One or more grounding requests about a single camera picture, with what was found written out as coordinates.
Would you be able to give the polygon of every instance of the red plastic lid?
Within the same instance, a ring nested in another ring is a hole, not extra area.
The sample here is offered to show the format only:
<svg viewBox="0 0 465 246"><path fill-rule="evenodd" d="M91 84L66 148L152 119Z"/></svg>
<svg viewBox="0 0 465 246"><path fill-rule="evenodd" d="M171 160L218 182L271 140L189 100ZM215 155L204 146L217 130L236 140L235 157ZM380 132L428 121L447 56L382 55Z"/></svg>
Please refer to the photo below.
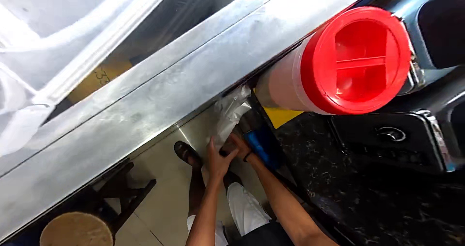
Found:
<svg viewBox="0 0 465 246"><path fill-rule="evenodd" d="M408 37L399 20L380 8L359 7L313 34L300 73L306 94L320 109L362 114L399 92L409 62Z"/></svg>

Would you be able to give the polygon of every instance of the black wristband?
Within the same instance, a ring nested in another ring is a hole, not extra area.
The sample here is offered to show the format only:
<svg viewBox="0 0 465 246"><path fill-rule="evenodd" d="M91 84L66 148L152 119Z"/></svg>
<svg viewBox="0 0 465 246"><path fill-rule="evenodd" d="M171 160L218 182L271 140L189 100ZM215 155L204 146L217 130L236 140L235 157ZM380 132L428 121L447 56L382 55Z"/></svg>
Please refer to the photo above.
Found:
<svg viewBox="0 0 465 246"><path fill-rule="evenodd" d="M248 153L247 155L244 156L244 161L245 161L245 162L247 162L247 157L248 157L250 154L252 154L252 153L253 153L253 151L249 151L249 153Z"/></svg>

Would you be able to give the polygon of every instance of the plastic container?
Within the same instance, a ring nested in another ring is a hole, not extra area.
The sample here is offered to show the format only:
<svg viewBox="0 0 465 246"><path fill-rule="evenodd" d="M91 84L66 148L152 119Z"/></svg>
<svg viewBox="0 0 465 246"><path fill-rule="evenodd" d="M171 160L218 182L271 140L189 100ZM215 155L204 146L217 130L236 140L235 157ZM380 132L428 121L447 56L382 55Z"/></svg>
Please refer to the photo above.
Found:
<svg viewBox="0 0 465 246"><path fill-rule="evenodd" d="M266 107L320 114L363 114L388 103L409 71L405 29L375 7L346 11L262 76L256 95Z"/></svg>

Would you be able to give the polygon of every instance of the black sandal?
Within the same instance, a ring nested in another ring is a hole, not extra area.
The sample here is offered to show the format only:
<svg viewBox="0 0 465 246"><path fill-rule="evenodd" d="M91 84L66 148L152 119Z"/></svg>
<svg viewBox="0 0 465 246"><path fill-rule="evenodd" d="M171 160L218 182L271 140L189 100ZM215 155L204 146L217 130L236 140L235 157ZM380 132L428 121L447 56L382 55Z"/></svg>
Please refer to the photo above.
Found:
<svg viewBox="0 0 465 246"><path fill-rule="evenodd" d="M200 166L202 166L202 159L200 155L189 144L183 141L177 141L173 148L179 159L183 160L185 163L189 164L188 158L192 157Z"/></svg>

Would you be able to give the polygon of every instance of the white plastic sheet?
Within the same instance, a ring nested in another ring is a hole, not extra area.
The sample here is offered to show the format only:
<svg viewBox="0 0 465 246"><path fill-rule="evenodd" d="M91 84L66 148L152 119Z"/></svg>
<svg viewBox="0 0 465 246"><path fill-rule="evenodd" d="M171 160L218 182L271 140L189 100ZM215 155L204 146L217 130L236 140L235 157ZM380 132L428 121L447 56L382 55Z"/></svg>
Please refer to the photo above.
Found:
<svg viewBox="0 0 465 246"><path fill-rule="evenodd" d="M250 94L250 88L244 85L215 103L215 110L219 113L219 120L212 134L216 150L226 142L242 115L252 108L247 102Z"/></svg>

